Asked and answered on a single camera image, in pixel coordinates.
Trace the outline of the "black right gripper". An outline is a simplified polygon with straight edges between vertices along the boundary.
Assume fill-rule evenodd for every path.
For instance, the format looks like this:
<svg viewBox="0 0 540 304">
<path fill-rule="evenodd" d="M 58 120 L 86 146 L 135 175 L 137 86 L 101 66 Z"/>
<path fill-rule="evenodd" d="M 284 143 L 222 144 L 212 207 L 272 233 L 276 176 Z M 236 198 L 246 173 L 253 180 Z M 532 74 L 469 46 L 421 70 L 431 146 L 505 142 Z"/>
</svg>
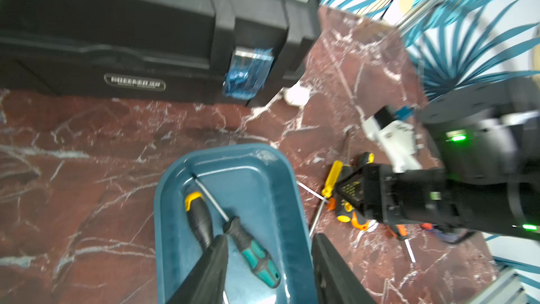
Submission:
<svg viewBox="0 0 540 304">
<path fill-rule="evenodd" d="M 382 224 L 459 225 L 458 206 L 443 168 L 394 173 L 390 165 L 366 164 L 341 177 L 335 193 L 367 220 Z"/>
</svg>

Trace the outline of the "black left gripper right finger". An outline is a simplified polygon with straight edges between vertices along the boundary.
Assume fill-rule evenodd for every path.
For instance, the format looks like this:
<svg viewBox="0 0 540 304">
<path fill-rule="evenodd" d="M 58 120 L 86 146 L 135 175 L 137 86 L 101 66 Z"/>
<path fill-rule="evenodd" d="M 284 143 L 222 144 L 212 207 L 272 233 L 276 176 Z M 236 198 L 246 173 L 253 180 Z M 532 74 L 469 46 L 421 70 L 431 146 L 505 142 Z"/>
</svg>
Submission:
<svg viewBox="0 0 540 304">
<path fill-rule="evenodd" d="M 312 260 L 319 303 L 376 304 L 326 235 L 313 236 Z"/>
</svg>

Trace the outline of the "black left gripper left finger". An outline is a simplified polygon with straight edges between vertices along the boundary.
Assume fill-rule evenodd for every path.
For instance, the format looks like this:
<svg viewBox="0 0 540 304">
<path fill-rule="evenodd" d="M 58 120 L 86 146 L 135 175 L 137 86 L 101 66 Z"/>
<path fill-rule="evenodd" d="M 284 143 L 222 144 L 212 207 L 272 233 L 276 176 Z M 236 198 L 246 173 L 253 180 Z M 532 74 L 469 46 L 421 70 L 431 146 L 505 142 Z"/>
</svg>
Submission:
<svg viewBox="0 0 540 304">
<path fill-rule="evenodd" d="M 223 303 L 228 262 L 228 240 L 218 235 L 167 303 Z"/>
</svg>

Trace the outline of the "green-black handled screwdriver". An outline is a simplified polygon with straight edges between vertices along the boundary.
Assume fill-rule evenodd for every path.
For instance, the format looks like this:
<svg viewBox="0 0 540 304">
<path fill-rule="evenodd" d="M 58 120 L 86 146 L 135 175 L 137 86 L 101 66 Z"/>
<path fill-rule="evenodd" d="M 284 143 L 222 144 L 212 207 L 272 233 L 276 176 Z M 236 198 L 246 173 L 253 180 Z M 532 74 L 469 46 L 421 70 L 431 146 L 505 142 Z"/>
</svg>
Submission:
<svg viewBox="0 0 540 304">
<path fill-rule="evenodd" d="M 230 218 L 198 177 L 195 174 L 192 174 L 192 176 L 193 181 L 200 187 L 218 213 L 224 218 L 223 232 L 233 239 L 237 249 L 242 253 L 249 265 L 250 271 L 271 289 L 277 288 L 281 284 L 281 273 L 271 254 L 244 228 L 238 216 Z"/>
</svg>

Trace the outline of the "black yellow-capped screwdriver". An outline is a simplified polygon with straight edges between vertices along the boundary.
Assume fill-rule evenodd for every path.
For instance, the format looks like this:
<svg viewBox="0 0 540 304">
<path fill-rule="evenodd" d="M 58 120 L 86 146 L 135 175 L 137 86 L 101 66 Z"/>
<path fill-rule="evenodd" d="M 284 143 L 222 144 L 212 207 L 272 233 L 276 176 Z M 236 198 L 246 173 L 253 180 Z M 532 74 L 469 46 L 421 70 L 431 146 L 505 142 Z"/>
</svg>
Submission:
<svg viewBox="0 0 540 304">
<path fill-rule="evenodd" d="M 213 224 L 210 211 L 202 194 L 198 191 L 189 194 L 185 199 L 188 224 L 197 242 L 201 246 L 202 254 L 211 245 L 216 237 L 213 233 Z"/>
</svg>

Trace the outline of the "white pipe elbow fitting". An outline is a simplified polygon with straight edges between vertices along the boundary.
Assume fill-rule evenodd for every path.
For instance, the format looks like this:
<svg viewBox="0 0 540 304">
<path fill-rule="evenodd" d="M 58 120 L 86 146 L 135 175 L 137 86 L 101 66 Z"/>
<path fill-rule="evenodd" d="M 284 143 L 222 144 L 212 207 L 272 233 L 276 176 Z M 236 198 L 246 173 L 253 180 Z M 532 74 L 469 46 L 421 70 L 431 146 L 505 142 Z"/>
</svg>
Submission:
<svg viewBox="0 0 540 304">
<path fill-rule="evenodd" d="M 295 85 L 290 88 L 283 88 L 282 95 L 289 106 L 302 108 L 309 102 L 311 90 L 307 87 Z"/>
</svg>

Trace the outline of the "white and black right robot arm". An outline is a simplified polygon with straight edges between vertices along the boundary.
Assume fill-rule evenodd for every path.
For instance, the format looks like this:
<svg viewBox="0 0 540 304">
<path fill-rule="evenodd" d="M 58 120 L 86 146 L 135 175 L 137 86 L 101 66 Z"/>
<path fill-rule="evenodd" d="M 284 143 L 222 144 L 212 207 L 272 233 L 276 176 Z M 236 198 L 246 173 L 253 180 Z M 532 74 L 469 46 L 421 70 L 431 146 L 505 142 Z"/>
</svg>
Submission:
<svg viewBox="0 0 540 304">
<path fill-rule="evenodd" d="M 539 239 L 539 85 L 474 84 L 419 115 L 442 166 L 359 166 L 336 184 L 366 219 Z"/>
</svg>

